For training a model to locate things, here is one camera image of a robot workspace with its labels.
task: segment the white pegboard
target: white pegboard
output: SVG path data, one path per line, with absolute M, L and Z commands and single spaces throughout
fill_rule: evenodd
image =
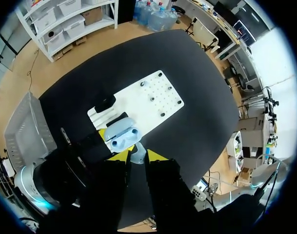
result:
M 184 101 L 162 71 L 146 76 L 114 96 L 116 102 L 108 110 L 96 113 L 92 108 L 88 111 L 97 130 L 106 128 L 108 122 L 126 112 L 144 136 L 184 106 Z

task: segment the black tabletop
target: black tabletop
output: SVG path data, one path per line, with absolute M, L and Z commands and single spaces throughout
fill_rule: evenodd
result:
M 95 131 L 87 111 L 95 106 L 97 95 L 115 94 L 157 70 L 168 77 L 185 106 L 141 142 L 147 149 L 176 159 L 186 184 L 197 184 L 235 130 L 238 110 L 215 65 L 182 30 L 154 33 L 117 45 L 90 58 L 50 87 L 40 101 L 57 145 L 64 143 L 60 127 L 72 142 Z M 93 163 L 108 153 L 101 144 L 86 152 L 84 159 Z M 132 164 L 119 227 L 152 214 L 144 165 Z

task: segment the white shelf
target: white shelf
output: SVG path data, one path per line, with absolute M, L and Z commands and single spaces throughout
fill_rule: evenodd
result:
M 50 26 L 48 26 L 47 28 L 45 28 L 42 32 L 38 32 L 37 34 L 37 39 L 40 39 L 41 37 L 43 37 L 46 33 L 48 33 L 49 31 L 51 31 L 53 28 L 57 27 L 58 25 L 60 25 L 61 23 L 65 22 L 66 20 L 81 14 L 83 12 L 86 12 L 88 10 L 92 10 L 94 8 L 100 7 L 100 6 L 104 6 L 107 4 L 111 4 L 111 3 L 115 3 L 115 0 L 109 0 L 109 1 L 105 1 L 105 2 L 101 2 L 95 5 L 88 5 L 86 3 L 82 3 L 82 7 L 80 10 L 75 11 L 67 16 L 64 16 L 63 14 L 60 13 L 60 15 L 57 15 L 56 18 L 56 22 L 54 22 L 53 24 L 51 24 Z
M 23 9 L 23 5 L 21 5 L 20 7 L 17 7 L 15 10 L 16 15 L 20 20 L 22 26 L 26 30 L 27 34 L 30 36 L 30 38 L 35 42 L 38 48 L 51 62 L 54 62 L 53 55 L 55 55 L 57 52 L 59 52 L 60 50 L 62 50 L 64 47 L 71 44 L 72 42 L 86 36 L 87 34 L 110 25 L 114 25 L 115 29 L 118 27 L 119 0 L 105 0 L 105 2 L 101 2 L 95 5 L 88 5 L 86 3 L 82 3 L 81 9 L 79 9 L 78 11 L 72 12 L 67 16 L 64 16 L 61 10 L 59 9 L 59 7 L 56 7 L 56 9 L 54 9 L 54 13 L 56 14 L 55 15 L 56 21 L 51 25 L 49 25 L 47 28 L 45 28 L 43 31 L 35 32 L 33 25 L 30 25 L 28 22 L 31 14 L 37 11 L 39 8 L 43 7 L 45 4 L 56 6 L 56 3 L 57 3 L 57 0 L 41 0 L 38 4 L 33 6 L 25 15 L 23 15 L 23 13 L 25 13 L 25 10 Z M 101 21 L 95 22 L 89 26 L 86 26 L 84 31 L 74 38 L 70 38 L 66 32 L 63 32 L 63 35 L 65 36 L 65 43 L 62 44 L 61 46 L 56 46 L 52 48 L 44 45 L 43 36 L 46 35 L 48 32 L 50 32 L 51 30 L 58 27 L 63 22 L 67 21 L 72 17 L 75 17 L 83 12 L 86 12 L 101 6 L 102 6 L 103 15 L 104 15 Z M 108 17 L 110 13 L 113 14 L 114 19 Z
M 23 17 L 25 19 L 27 19 L 29 16 L 31 16 L 32 13 L 34 13 L 36 10 L 38 10 L 40 7 L 42 7 L 43 5 L 45 5 L 46 3 L 48 3 L 49 1 L 51 1 L 51 0 L 41 0 L 36 5 L 34 5 L 33 7 L 31 7 L 30 11 L 28 11 L 27 14 L 24 15 Z
M 103 17 L 103 19 L 101 21 L 98 21 L 96 23 L 93 23 L 91 25 L 86 26 L 84 31 L 81 34 L 74 37 L 74 38 L 70 38 L 68 36 L 68 34 L 66 32 L 64 32 L 66 42 L 63 45 L 61 45 L 59 47 L 56 47 L 56 48 L 49 47 L 48 48 L 48 53 L 49 53 L 50 56 L 53 56 L 58 51 L 62 50 L 64 47 L 66 47 L 67 45 L 69 45 L 72 42 L 84 37 L 85 35 L 88 35 L 88 34 L 94 32 L 96 30 L 99 30 L 101 28 L 104 28 L 104 27 L 107 27 L 107 26 L 110 26 L 110 25 L 113 25 L 113 24 L 115 24 L 115 21 L 112 18 L 104 15 L 104 17 Z

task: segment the yellow tape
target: yellow tape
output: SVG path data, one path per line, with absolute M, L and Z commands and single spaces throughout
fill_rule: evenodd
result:
M 156 161 L 156 160 L 159 160 L 159 161 L 166 161 L 166 160 L 168 160 L 165 157 L 163 157 L 163 156 L 155 153 L 154 151 L 147 150 L 147 153 L 148 153 L 149 162 Z
M 127 158 L 128 158 L 128 154 L 129 154 L 129 151 L 128 150 L 125 150 L 125 151 L 122 151 L 121 153 L 111 157 L 110 159 L 108 159 L 107 161 L 124 161 L 125 164 L 127 162 Z

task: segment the bottle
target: bottle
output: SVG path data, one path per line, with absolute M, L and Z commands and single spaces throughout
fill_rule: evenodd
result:
M 158 3 L 158 10 L 160 10 L 161 7 L 162 7 L 162 2 L 160 1 L 160 2 Z
M 152 7 L 152 9 L 154 11 L 158 11 L 159 10 L 159 7 L 158 7 L 157 3 L 154 2 L 154 0 L 150 0 L 150 6 Z
M 151 13 L 154 11 L 150 6 L 151 2 L 148 1 L 146 6 L 141 8 L 140 15 L 138 18 L 138 23 L 141 25 L 147 25 L 148 19 L 150 18 Z
M 134 19 L 138 19 L 139 15 L 140 15 L 141 8 L 144 6 L 145 6 L 145 3 L 142 0 L 138 0 L 135 3 L 134 14 L 133 14 Z
M 164 27 L 164 30 L 170 30 L 173 27 L 173 25 L 176 23 L 177 19 L 178 19 L 178 15 L 175 9 L 171 8 L 171 11 L 168 12 L 168 19 Z
M 148 28 L 154 32 L 164 30 L 164 27 L 168 21 L 169 16 L 164 11 L 164 7 L 161 7 L 159 11 L 153 12 L 148 20 Z

